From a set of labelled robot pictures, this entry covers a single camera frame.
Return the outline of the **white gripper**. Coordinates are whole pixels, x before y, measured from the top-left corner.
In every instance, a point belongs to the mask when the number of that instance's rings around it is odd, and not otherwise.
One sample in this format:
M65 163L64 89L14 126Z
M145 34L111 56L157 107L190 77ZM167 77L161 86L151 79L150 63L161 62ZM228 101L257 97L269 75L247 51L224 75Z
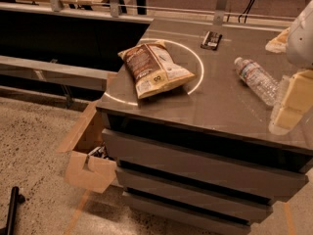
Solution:
M313 0L280 34L271 39L265 50L285 53L290 63L306 69L313 68ZM284 75L276 94L270 116L269 131L286 135L313 107L313 70L300 70L292 77Z

